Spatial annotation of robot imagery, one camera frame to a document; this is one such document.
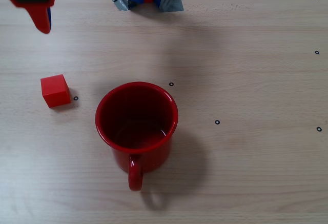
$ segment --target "wooden table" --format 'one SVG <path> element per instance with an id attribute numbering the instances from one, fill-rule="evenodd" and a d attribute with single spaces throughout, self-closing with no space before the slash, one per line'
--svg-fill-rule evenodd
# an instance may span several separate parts
<path id="1" fill-rule="evenodd" d="M 328 0 L 183 4 L 56 0 L 43 35 L 0 0 L 1 224 L 327 222 Z M 79 100 L 48 109 L 40 78 L 57 74 Z M 131 192 L 94 114 L 138 80 L 180 116 L 169 160 Z"/>

